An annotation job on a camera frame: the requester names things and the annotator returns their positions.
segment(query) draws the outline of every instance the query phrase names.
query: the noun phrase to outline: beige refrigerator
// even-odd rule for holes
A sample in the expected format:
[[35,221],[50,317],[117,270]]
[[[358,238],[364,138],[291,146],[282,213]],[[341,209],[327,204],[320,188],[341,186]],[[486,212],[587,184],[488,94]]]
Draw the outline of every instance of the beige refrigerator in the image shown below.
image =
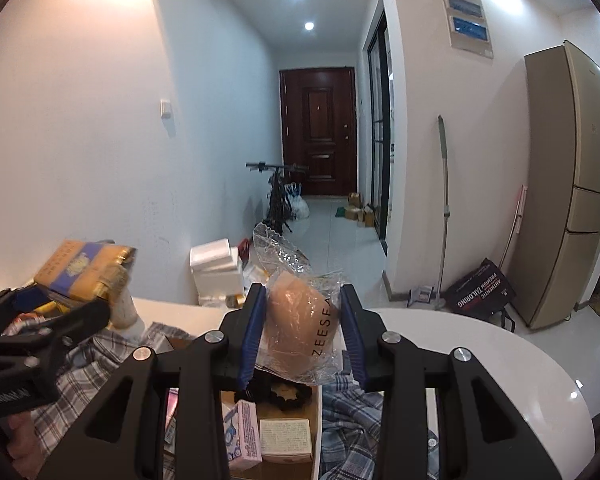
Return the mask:
[[528,193],[508,278],[531,328],[567,318],[600,243],[600,68],[568,41],[525,57]]

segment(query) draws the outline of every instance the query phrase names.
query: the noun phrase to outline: brown door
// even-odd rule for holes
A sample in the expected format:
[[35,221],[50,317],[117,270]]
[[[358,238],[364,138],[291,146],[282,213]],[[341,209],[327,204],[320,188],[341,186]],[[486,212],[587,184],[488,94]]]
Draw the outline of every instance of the brown door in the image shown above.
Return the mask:
[[358,142],[352,68],[280,72],[285,164],[309,167],[294,174],[302,194],[355,192]]

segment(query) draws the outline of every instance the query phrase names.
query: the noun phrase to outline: silver screw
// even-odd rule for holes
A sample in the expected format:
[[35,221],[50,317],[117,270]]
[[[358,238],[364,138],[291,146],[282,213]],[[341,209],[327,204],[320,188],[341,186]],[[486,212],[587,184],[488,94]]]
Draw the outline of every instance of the silver screw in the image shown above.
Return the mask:
[[205,334],[205,341],[207,343],[219,343],[224,339],[224,334],[219,330],[212,330]]
[[400,339],[402,339],[402,336],[397,332],[385,332],[382,334],[382,341],[391,345],[399,343]]
[[458,359],[458,361],[462,361],[463,363],[471,360],[471,352],[469,352],[466,348],[456,348],[454,350],[454,357]]
[[35,368],[39,364],[40,364],[40,359],[38,359],[37,357],[33,357],[33,355],[30,355],[29,357],[24,359],[24,365],[27,368]]
[[134,359],[136,361],[144,361],[151,357],[151,349],[146,346],[141,346],[140,348],[136,348],[134,350]]

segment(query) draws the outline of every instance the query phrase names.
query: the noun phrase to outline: white table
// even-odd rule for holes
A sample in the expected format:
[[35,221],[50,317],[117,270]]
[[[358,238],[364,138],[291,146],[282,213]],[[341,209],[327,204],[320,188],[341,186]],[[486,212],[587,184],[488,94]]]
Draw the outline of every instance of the white table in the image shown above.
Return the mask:
[[[127,336],[139,336],[152,322],[198,336],[220,326],[227,308],[205,308],[134,298],[141,317]],[[578,387],[547,354],[510,332],[468,317],[428,310],[377,311],[388,330],[417,346],[449,353],[468,348],[534,430],[563,480],[573,480],[594,453],[593,426]]]

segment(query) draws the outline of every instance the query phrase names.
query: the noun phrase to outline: checkered cloth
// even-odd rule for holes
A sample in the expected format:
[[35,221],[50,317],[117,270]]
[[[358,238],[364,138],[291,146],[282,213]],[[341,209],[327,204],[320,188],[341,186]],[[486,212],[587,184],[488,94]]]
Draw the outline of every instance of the checkered cloth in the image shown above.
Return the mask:
[[[42,319],[27,319],[8,327],[6,335],[26,333]],[[104,383],[122,362],[139,346],[154,349],[164,344],[165,337],[193,339],[183,330],[153,323],[140,339],[125,339],[120,334],[103,330],[80,343],[67,355],[57,380],[60,398],[53,404],[31,412],[40,447],[46,458],[75,422],[82,410],[96,396]],[[164,480],[174,478],[173,458],[164,455]]]
[[[322,387],[322,452],[320,480],[371,480],[374,475],[382,402],[354,382],[348,359],[334,383]],[[429,431],[427,478],[438,480],[438,439]]]

